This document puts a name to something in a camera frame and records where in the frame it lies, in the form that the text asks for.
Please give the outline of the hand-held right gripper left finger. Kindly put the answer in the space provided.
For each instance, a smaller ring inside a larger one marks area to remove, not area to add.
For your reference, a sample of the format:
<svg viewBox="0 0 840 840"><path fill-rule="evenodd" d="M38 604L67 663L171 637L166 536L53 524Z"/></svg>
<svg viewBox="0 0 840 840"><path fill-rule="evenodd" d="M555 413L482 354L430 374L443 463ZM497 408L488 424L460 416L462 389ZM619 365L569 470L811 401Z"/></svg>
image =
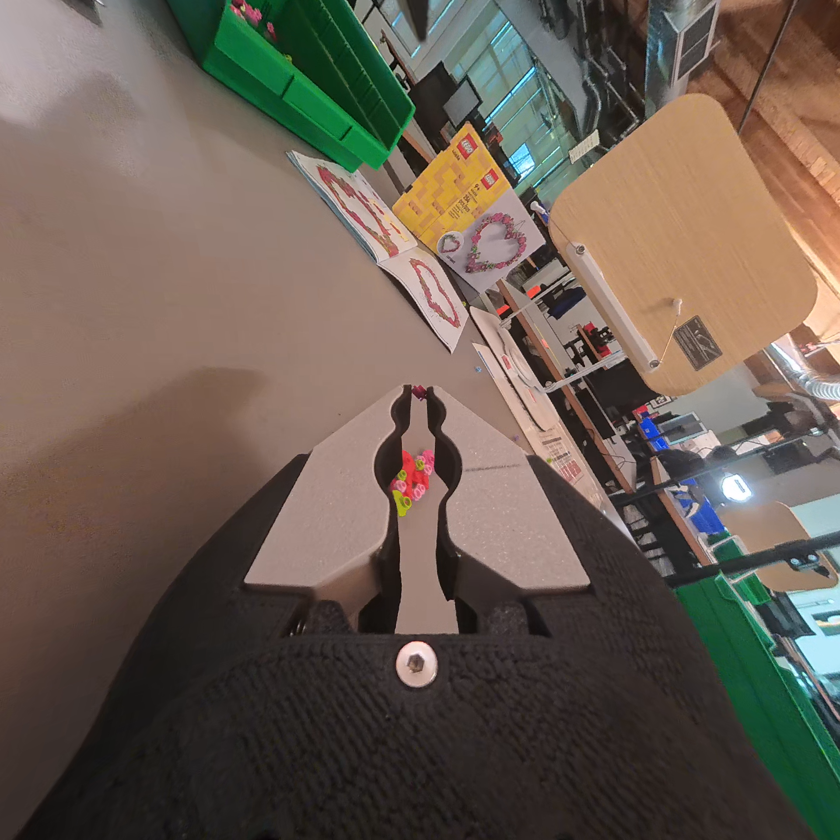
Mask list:
<svg viewBox="0 0 840 840"><path fill-rule="evenodd" d="M363 633L392 634L402 598L396 503L412 389L399 385L316 445L245 586L336 602Z"/></svg>

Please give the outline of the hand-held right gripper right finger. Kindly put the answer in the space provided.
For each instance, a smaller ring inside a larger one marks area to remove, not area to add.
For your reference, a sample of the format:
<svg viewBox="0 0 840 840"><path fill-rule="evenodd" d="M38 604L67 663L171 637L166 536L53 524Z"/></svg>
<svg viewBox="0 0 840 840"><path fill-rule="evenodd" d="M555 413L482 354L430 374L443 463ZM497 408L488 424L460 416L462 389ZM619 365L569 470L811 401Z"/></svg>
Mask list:
<svg viewBox="0 0 840 840"><path fill-rule="evenodd" d="M534 471L533 457L439 386L427 390L438 508L437 577L458 631L499 606L587 592L588 574Z"/></svg>

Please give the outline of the pile of pink lego pieces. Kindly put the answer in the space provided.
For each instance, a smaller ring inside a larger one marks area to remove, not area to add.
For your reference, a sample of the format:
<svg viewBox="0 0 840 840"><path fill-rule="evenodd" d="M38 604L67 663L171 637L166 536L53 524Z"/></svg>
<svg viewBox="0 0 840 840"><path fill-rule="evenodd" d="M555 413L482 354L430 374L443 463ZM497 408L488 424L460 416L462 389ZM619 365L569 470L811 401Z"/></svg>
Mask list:
<svg viewBox="0 0 840 840"><path fill-rule="evenodd" d="M414 503L426 494L430 476L434 473L434 463L434 452L429 448L418 455L402 451L402 468L389 486L399 518L404 518Z"/></svg>

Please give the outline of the open lego instruction booklet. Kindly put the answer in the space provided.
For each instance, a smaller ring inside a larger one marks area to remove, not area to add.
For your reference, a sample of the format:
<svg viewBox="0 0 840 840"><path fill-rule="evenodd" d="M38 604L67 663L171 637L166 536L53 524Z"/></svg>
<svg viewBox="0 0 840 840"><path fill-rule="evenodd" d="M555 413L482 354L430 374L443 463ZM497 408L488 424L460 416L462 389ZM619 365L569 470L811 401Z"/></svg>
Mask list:
<svg viewBox="0 0 840 840"><path fill-rule="evenodd" d="M287 157L453 353L468 312L440 260L415 239L361 173L295 151Z"/></svg>

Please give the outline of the yellow lego set box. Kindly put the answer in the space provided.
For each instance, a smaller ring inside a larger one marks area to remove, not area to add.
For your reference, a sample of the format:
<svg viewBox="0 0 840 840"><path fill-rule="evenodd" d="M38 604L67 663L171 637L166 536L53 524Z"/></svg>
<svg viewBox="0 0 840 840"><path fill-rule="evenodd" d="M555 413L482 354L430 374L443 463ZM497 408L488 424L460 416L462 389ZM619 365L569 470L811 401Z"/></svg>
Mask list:
<svg viewBox="0 0 840 840"><path fill-rule="evenodd" d="M530 211L467 122L394 205L411 233L478 292L546 244Z"/></svg>

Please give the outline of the pink lego flowers group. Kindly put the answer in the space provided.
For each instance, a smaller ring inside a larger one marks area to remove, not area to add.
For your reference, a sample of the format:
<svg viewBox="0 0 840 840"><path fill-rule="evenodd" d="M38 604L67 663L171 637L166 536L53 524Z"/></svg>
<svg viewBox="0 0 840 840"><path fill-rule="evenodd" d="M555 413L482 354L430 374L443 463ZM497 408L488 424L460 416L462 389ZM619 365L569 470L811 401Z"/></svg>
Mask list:
<svg viewBox="0 0 840 840"><path fill-rule="evenodd" d="M275 15L278 2L230 1L229 9L271 44L277 44Z"/></svg>

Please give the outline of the white paper packaging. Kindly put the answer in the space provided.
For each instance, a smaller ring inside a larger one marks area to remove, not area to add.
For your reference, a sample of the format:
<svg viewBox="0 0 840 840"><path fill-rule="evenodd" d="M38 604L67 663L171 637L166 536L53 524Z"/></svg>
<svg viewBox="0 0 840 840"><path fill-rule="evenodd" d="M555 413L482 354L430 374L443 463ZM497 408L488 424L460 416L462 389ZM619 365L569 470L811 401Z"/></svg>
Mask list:
<svg viewBox="0 0 840 840"><path fill-rule="evenodd" d="M505 349L499 335L499 318L475 307L469 308L469 315L481 337L474 349L519 425L521 437L597 510L606 511L606 494L551 400L520 377L518 357Z"/></svg>

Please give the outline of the blue storage crate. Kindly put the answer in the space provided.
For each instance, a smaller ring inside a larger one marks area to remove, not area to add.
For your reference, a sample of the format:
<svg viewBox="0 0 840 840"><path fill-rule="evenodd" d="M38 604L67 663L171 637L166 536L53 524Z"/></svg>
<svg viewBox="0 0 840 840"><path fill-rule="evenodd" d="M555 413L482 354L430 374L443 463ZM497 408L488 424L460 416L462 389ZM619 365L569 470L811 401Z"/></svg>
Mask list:
<svg viewBox="0 0 840 840"><path fill-rule="evenodd" d="M658 412L652 414L646 409L638 409L633 412L633 416L637 421L637 431L648 449L656 454L670 449L667 437L660 431L656 424L658 419Z"/></svg>
<svg viewBox="0 0 840 840"><path fill-rule="evenodd" d="M710 501L697 485L677 486L673 498L683 518L698 532L713 536L726 530Z"/></svg>

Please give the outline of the light wooden chair seat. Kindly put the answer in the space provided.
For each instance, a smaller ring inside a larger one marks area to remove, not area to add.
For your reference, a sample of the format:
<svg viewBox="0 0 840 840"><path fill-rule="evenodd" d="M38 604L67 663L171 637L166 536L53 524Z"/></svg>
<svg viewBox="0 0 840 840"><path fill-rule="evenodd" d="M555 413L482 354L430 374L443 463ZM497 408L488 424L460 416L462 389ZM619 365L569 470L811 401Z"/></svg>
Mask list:
<svg viewBox="0 0 840 840"><path fill-rule="evenodd" d="M748 553L809 537L793 510L779 501L733 502L721 507L717 514L727 530L740 538ZM827 553L821 555L821 566L826 570L824 574L793 571L786 563L776 563L758 569L757 575L772 592L790 594L834 588L838 584L838 574L831 566Z"/></svg>
<svg viewBox="0 0 840 840"><path fill-rule="evenodd" d="M565 188L549 231L564 259L571 242L591 252L661 364L626 357L663 396L713 382L816 304L802 248L705 94L667 104Z"/></svg>

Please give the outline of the green plastic compartment bin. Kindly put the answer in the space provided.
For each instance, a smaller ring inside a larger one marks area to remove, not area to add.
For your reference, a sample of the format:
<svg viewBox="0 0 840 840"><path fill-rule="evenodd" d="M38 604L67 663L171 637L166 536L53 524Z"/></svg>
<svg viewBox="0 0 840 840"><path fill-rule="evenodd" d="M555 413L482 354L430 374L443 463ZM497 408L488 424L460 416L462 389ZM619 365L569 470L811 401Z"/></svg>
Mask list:
<svg viewBox="0 0 840 840"><path fill-rule="evenodd" d="M273 45L230 1L169 1L197 64L349 172L379 169L413 103L344 1L278 2Z"/></svg>

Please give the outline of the black computer monitor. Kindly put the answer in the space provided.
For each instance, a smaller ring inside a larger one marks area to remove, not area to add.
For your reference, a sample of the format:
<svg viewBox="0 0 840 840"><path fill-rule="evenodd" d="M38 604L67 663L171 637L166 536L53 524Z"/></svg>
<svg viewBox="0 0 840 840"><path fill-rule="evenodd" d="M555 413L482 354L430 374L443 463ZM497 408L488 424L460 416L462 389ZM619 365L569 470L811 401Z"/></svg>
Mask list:
<svg viewBox="0 0 840 840"><path fill-rule="evenodd" d="M411 87L408 97L417 125L436 151L445 149L482 103L469 77L457 81L443 61Z"/></svg>

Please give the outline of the white metal bracket bar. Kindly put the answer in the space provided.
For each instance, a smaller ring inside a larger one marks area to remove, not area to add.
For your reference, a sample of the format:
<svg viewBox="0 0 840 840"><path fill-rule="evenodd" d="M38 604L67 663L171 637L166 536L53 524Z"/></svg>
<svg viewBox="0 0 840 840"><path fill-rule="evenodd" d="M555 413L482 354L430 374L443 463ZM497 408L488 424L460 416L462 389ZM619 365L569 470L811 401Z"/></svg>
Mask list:
<svg viewBox="0 0 840 840"><path fill-rule="evenodd" d="M642 371L654 371L661 360L643 334L636 328L613 289L608 285L601 268L583 244L571 242L564 250L565 260L574 277L581 283L616 340Z"/></svg>

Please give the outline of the silver ventilation duct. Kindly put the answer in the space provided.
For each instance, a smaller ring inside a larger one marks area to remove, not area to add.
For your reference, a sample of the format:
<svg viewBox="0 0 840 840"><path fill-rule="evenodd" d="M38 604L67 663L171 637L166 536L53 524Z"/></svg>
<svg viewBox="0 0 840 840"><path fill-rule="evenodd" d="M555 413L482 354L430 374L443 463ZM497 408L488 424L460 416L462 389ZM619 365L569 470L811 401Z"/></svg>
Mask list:
<svg viewBox="0 0 840 840"><path fill-rule="evenodd" d="M711 52L720 1L647 4L645 104L653 113L684 95L690 73Z"/></svg>

